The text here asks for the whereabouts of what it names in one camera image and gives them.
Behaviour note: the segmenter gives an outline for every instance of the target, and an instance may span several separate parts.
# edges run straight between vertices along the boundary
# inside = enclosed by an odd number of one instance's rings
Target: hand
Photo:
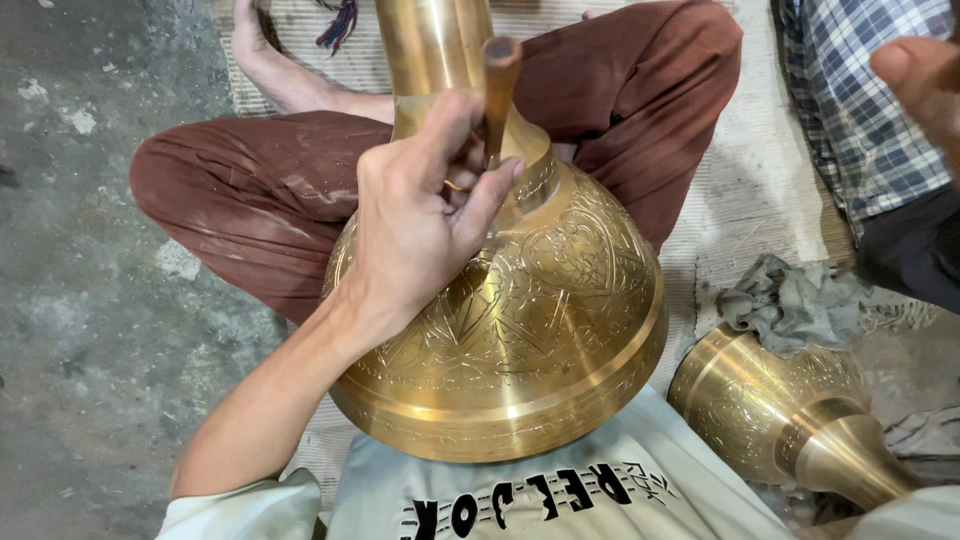
[[[954,173],[960,172],[960,46],[903,37],[877,49],[870,66],[930,142],[944,150]]]
[[[383,325],[381,341],[402,331],[479,251],[523,172],[518,158],[484,172],[483,144],[473,134],[482,118],[479,99],[448,90],[418,134],[360,158],[356,257],[344,281],[360,291],[351,299],[364,305],[364,318]]]

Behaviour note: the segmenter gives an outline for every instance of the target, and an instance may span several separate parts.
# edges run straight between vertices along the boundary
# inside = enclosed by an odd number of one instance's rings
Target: leg
[[[945,185],[864,223],[857,274],[960,313],[960,192]]]
[[[742,32],[709,1],[635,4],[534,37],[519,111],[620,200],[656,249],[736,88]]]
[[[260,27],[257,0],[235,0],[230,48],[240,70],[281,114],[336,110],[394,122],[394,99],[389,94],[350,91],[280,54]]]
[[[390,133],[330,111],[180,126],[137,150],[131,190],[215,274],[300,324],[356,210],[357,160]]]

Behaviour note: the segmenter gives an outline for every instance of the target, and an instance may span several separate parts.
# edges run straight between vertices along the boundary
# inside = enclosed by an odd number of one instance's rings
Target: dirty floor
[[[127,187],[144,138],[232,114],[223,53],[199,0],[17,0],[0,74],[0,540],[153,538],[183,443],[286,333]],[[958,330],[864,341],[884,425],[960,404]]]

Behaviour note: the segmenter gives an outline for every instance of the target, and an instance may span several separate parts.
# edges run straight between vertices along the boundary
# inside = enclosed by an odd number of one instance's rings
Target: fingernail
[[[880,79],[894,86],[909,73],[911,62],[910,53],[906,52],[906,49],[891,43],[877,49],[870,64]]]

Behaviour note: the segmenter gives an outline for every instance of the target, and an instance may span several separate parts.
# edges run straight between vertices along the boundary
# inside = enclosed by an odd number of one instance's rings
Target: second brass vase
[[[482,88],[486,0],[377,0],[395,93],[394,140],[446,88]],[[330,390],[358,428],[408,454],[496,461],[569,442],[649,379],[666,341],[657,255],[624,208],[554,159],[513,110],[502,155],[526,172],[467,268],[400,335]],[[324,295],[353,257],[354,216]]]
[[[865,510],[922,487],[887,450],[848,353],[810,345],[784,359],[724,324],[684,358],[667,401],[744,479],[795,480]]]

